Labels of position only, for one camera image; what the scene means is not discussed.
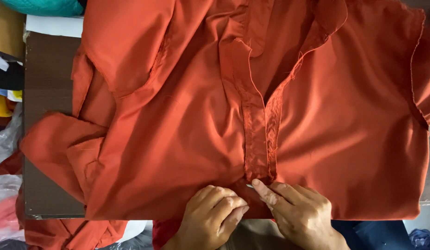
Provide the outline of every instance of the teal fabric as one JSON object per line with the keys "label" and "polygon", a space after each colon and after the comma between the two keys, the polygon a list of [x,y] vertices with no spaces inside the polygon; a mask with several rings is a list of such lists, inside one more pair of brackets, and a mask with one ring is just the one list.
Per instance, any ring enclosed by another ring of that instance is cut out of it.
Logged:
{"label": "teal fabric", "polygon": [[77,0],[1,0],[10,9],[35,16],[78,16],[83,8]]}

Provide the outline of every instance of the dark wooden table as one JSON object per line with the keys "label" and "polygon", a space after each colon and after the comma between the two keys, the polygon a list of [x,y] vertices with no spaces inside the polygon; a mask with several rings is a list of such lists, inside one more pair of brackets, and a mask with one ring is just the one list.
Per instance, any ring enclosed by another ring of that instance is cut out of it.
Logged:
{"label": "dark wooden table", "polygon": [[[412,6],[430,12],[428,0],[411,1]],[[48,110],[71,113],[73,56],[80,38],[59,37],[31,32],[27,38],[24,90],[24,129],[38,121]],[[81,218],[84,208],[31,162],[24,162],[25,212],[29,218]],[[421,204],[430,204],[430,164]]]}

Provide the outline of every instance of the orange shirt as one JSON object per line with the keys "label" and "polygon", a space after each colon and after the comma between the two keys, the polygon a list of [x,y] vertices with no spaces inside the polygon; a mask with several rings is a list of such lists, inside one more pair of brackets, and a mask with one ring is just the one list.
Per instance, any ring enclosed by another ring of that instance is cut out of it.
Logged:
{"label": "orange shirt", "polygon": [[86,219],[182,216],[200,188],[271,218],[254,178],[334,219],[411,219],[429,159],[430,31],[392,0],[90,1],[73,116],[21,149]]}

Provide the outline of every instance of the hand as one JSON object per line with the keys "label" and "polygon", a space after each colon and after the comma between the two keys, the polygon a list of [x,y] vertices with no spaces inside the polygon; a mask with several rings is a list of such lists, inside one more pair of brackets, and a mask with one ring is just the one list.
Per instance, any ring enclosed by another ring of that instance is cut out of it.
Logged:
{"label": "hand", "polygon": [[317,191],[280,182],[267,187],[257,179],[252,185],[288,240],[305,250],[349,249],[344,237],[330,224],[331,203]]}
{"label": "hand", "polygon": [[215,250],[227,242],[247,210],[234,191],[209,185],[187,203],[181,227],[162,250]]}

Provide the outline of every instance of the cardboard box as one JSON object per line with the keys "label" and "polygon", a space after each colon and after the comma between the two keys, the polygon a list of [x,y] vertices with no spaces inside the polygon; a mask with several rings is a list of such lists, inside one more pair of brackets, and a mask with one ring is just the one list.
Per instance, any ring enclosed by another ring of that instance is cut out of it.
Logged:
{"label": "cardboard box", "polygon": [[23,27],[25,15],[0,3],[0,52],[22,61],[24,58]]}

